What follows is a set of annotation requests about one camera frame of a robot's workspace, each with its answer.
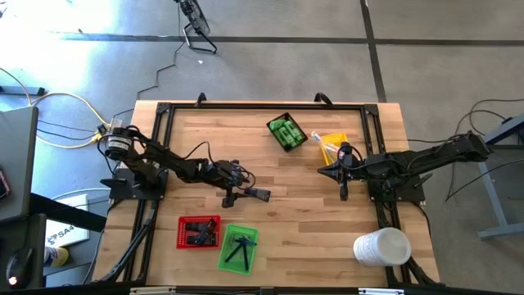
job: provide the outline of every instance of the green basket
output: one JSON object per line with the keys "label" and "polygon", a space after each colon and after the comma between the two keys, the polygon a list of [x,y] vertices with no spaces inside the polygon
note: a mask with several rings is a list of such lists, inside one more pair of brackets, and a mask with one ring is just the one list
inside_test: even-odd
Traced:
{"label": "green basket", "polygon": [[240,225],[228,225],[222,242],[222,250],[220,250],[219,270],[231,271],[240,275],[251,274],[251,271],[253,270],[253,261],[255,260],[256,246],[247,245],[249,270],[246,270],[246,267],[244,266],[244,252],[241,248],[229,262],[226,262],[226,258],[228,258],[229,254],[238,247],[238,243],[235,242],[235,239],[241,238],[242,236],[247,236],[251,241],[256,243],[259,237],[259,231],[257,229],[247,228]]}

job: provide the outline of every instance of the wooden table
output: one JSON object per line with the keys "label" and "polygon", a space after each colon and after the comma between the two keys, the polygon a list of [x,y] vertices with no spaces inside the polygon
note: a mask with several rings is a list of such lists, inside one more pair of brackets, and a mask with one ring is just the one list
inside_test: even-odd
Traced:
{"label": "wooden table", "polygon": [[[151,136],[157,103],[141,101],[135,107],[133,124],[146,136]],[[386,150],[409,149],[399,104],[378,106]],[[183,156],[207,140],[215,160],[240,160],[241,165],[256,175],[256,187],[271,190],[272,197],[270,203],[243,198],[237,200],[233,208],[223,209],[220,206],[223,191],[206,184],[185,184],[169,173],[168,193],[160,203],[156,222],[148,285],[386,286],[384,268],[360,265],[352,249],[356,238],[378,229],[367,185],[351,182],[350,200],[340,201],[337,184],[317,173],[324,162],[314,140],[286,153],[269,133],[266,122],[283,112],[176,111],[170,141],[172,151]],[[357,111],[289,112],[307,134],[313,130],[321,135],[343,131],[349,141],[365,153]],[[207,149],[199,149],[193,157],[207,157]],[[136,207],[136,201],[124,201],[109,214],[93,278],[99,279],[107,273],[129,245]],[[438,281],[424,216],[411,203],[399,203],[398,208],[402,230],[412,243],[413,257]],[[198,215],[220,215],[222,233],[228,224],[259,230],[251,275],[218,270],[219,250],[176,249],[178,217]],[[141,256],[139,248],[135,273]]]}

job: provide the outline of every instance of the white cup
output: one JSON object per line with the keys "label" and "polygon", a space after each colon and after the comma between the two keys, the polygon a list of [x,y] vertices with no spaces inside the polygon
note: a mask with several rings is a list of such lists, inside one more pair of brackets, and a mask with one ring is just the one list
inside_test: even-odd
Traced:
{"label": "white cup", "polygon": [[353,253],[365,266],[400,266],[411,256],[411,244],[403,232],[388,227],[358,237]]}

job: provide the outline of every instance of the concrete floor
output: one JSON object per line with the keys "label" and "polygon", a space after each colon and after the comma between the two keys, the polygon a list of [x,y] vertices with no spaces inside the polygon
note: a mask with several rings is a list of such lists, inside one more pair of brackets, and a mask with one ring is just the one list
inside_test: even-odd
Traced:
{"label": "concrete floor", "polygon": [[[366,37],[358,0],[320,3],[201,0],[213,36]],[[27,8],[29,4],[33,5],[31,9]],[[368,5],[376,38],[524,38],[520,13],[524,2],[368,0]],[[0,47],[0,65],[26,84],[87,98],[108,120],[116,112],[133,107],[136,92],[155,84],[156,70],[172,62],[173,51],[179,46],[60,41],[53,38],[56,34],[42,33],[81,29],[84,33],[177,35],[176,6],[170,0],[70,0],[46,4],[20,0],[11,11],[16,13],[0,19],[0,34],[11,41]],[[23,34],[13,34],[13,27]],[[333,101],[377,102],[366,44],[217,46],[216,56],[181,49],[177,66],[160,73],[160,87],[140,98],[196,99],[199,92],[205,92],[212,100],[310,101],[316,92],[322,91]],[[522,47],[377,46],[377,54],[387,101],[400,103],[410,138],[449,137],[460,117],[482,99],[522,98]],[[0,75],[0,84],[13,82]],[[0,97],[0,110],[24,105],[22,98]],[[487,103],[482,108],[516,116],[522,113],[523,106],[524,102]],[[49,98],[39,108],[43,120],[89,128],[98,124],[96,117],[73,98]],[[485,131],[500,124],[498,118],[489,114],[476,115],[475,123]],[[462,130],[467,129],[469,125],[464,122]],[[426,146],[411,144],[413,149]],[[470,165],[458,165],[457,171],[457,184],[478,175],[476,167]],[[449,167],[441,168],[424,184],[442,282],[455,287],[521,293],[524,235],[481,242],[476,231],[496,225],[486,191],[477,182],[444,203],[449,172]],[[101,187],[99,179],[109,175],[94,146],[69,151],[37,145],[33,182],[36,193],[54,196],[78,188]],[[513,207],[524,209],[524,202],[512,202]],[[48,282],[78,283],[86,270],[84,266],[53,275]]]}

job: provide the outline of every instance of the red basket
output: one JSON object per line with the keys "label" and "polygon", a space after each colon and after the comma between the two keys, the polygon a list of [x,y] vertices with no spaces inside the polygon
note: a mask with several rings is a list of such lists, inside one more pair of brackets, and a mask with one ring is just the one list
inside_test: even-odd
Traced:
{"label": "red basket", "polygon": [[[188,245],[187,236],[198,234],[186,230],[186,224],[192,222],[208,222],[210,219],[216,221],[216,227],[213,231],[216,233],[216,245],[213,246],[197,246]],[[178,218],[178,234],[177,234],[177,249],[217,249],[220,246],[220,216],[180,216]]]}

